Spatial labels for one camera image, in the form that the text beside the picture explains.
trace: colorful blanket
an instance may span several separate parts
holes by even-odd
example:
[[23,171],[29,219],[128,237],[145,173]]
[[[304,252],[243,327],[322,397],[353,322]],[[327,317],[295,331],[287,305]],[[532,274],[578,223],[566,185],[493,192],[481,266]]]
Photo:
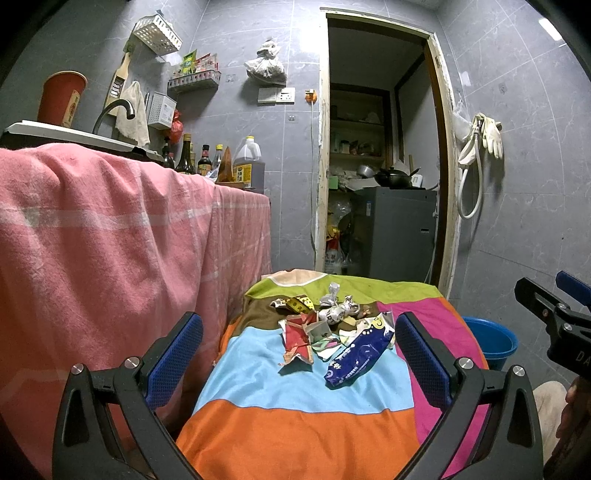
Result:
[[[177,444],[208,480],[391,480],[440,417],[407,368],[400,350],[386,350],[353,383],[329,388],[327,362],[299,359],[281,367],[285,351],[271,307],[278,297],[306,294],[314,304],[340,284],[374,313],[412,311],[455,357],[486,361],[454,308],[430,285],[387,283],[295,270],[273,274],[245,295],[242,314],[228,327],[220,357]],[[348,327],[342,322],[342,328]],[[477,415],[447,475],[466,462],[486,414]]]

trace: white towel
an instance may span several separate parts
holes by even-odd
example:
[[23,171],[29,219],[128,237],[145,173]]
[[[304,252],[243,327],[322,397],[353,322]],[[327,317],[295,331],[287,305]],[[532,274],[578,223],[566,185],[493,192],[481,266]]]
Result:
[[135,109],[135,118],[127,120],[125,108],[117,107],[117,120],[115,127],[121,135],[137,142],[138,147],[143,147],[150,143],[148,135],[148,122],[146,121],[146,108],[144,105],[144,95],[139,88],[139,82],[132,82],[129,88],[121,93],[121,98],[129,100]]

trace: hand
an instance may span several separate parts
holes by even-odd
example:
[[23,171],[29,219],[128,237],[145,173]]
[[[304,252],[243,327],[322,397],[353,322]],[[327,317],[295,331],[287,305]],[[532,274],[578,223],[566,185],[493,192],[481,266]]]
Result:
[[580,415],[576,415],[576,411],[586,409],[588,413],[591,413],[591,384],[582,377],[575,378],[566,392],[565,400],[566,406],[560,416],[556,438],[562,438],[571,427],[576,427],[576,425],[571,425],[575,417],[578,417],[578,421],[580,421]]

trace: white plastic basket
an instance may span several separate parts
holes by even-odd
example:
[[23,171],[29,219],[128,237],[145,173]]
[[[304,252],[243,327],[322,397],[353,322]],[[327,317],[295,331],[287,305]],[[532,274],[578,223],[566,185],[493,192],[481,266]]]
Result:
[[167,55],[179,51],[183,42],[160,15],[140,18],[133,33],[156,55]]
[[174,109],[177,102],[163,93],[154,92],[148,112],[148,126],[165,130],[173,124]]
[[217,88],[221,79],[221,72],[205,70],[204,72],[192,73],[190,75],[170,79],[168,81],[168,89],[171,92],[179,93],[187,90]]

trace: soy sauce bottle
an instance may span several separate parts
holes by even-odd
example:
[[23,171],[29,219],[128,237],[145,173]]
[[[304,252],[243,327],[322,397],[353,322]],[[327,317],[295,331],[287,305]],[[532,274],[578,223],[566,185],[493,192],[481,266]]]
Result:
[[191,175],[191,134],[183,135],[183,149],[181,151],[181,158],[179,159],[178,165],[174,170],[178,173]]
[[197,163],[197,173],[202,177],[207,175],[212,170],[212,161],[209,159],[209,145],[203,146],[203,152],[201,153],[201,160]]
[[164,137],[164,146],[162,147],[162,158],[164,159],[162,166],[164,168],[174,168],[173,153],[170,151],[169,142],[169,137]]

